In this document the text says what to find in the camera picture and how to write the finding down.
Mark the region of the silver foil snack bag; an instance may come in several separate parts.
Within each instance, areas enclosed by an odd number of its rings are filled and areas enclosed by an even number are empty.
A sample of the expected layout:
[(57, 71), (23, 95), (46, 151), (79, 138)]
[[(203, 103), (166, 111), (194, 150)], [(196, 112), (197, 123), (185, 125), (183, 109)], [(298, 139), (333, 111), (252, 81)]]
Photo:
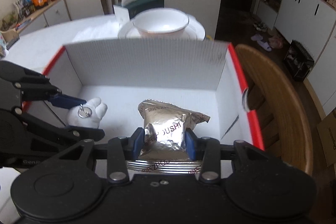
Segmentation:
[(209, 116), (156, 100), (142, 101), (138, 111), (144, 120), (145, 139), (138, 160), (127, 162), (129, 170), (170, 174), (200, 170), (200, 162), (187, 155), (186, 130), (208, 122)]

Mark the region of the white bowl black rim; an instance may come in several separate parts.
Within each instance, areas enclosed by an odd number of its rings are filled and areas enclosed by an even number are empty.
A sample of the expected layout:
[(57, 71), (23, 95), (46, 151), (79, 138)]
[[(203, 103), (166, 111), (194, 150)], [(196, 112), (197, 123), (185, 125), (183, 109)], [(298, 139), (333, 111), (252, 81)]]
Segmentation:
[(171, 8), (149, 9), (133, 18), (133, 25), (141, 34), (152, 36), (178, 34), (189, 22), (187, 14)]

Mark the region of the white paper napkins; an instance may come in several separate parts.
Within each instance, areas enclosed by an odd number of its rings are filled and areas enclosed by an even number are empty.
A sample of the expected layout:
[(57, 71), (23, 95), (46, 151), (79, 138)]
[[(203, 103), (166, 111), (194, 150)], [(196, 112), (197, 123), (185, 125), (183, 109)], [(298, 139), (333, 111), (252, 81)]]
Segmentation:
[(88, 27), (79, 31), (72, 39), (72, 42), (83, 42), (89, 40), (115, 39), (118, 37), (120, 24), (118, 22), (108, 21), (96, 27)]

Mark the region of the red cardboard shoe box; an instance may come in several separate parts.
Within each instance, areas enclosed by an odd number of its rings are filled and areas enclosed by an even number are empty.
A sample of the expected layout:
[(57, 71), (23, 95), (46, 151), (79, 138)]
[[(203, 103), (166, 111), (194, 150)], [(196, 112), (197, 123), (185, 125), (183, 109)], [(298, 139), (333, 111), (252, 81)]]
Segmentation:
[(264, 148), (257, 115), (247, 108), (248, 85), (230, 43), (108, 39), (62, 46), (44, 70), (69, 96), (101, 98), (108, 106), (102, 142), (143, 126), (138, 105), (156, 100), (210, 117), (195, 135), (222, 144), (244, 140)]

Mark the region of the white wall cabinets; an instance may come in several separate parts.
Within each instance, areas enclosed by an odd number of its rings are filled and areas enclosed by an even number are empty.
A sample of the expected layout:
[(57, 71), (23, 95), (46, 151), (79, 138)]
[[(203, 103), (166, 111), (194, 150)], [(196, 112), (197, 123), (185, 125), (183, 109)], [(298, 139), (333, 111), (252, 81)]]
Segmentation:
[(307, 79), (329, 114), (335, 109), (335, 0), (281, 0), (274, 28), (310, 53), (314, 67)]

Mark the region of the white sideboard cabinet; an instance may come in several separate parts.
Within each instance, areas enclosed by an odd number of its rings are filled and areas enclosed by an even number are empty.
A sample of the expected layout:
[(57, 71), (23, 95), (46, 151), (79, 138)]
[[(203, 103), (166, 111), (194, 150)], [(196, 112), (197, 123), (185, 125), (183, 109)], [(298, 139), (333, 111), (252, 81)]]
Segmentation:
[(49, 2), (49, 5), (32, 13), (19, 23), (16, 32), (19, 36), (71, 21), (66, 0)]

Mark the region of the green white tissue box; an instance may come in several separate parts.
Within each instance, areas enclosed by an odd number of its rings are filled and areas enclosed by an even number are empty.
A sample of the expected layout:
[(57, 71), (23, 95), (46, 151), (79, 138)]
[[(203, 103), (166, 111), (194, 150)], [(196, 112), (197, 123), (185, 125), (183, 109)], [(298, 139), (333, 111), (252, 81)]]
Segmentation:
[(116, 20), (125, 24), (143, 11), (164, 6), (165, 0), (121, 0), (113, 5), (113, 9)]

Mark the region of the black floor heater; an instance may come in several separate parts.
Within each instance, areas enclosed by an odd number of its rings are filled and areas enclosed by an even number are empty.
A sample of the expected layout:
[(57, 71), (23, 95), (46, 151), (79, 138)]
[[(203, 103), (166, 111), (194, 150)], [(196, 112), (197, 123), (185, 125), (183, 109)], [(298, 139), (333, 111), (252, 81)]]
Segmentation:
[(284, 64), (295, 81), (303, 82), (313, 69), (315, 62), (304, 45), (293, 40), (285, 55)]

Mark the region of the white plush keychain toy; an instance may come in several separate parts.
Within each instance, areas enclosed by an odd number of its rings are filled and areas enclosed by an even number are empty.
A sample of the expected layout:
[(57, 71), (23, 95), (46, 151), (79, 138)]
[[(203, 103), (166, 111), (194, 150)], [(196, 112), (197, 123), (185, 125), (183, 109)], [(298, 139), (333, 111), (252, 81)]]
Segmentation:
[(69, 126), (99, 128), (107, 110), (108, 106), (101, 98), (92, 98), (83, 105), (71, 108), (67, 113), (66, 121)]

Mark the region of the wooden chair right side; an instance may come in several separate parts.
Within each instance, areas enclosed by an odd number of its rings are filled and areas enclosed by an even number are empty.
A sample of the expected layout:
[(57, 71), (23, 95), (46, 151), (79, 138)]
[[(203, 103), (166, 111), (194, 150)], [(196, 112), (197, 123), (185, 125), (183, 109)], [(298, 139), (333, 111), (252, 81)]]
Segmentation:
[(248, 96), (256, 110), (265, 151), (313, 173), (313, 143), (301, 100), (281, 68), (260, 51), (235, 48), (244, 72), (254, 83)]

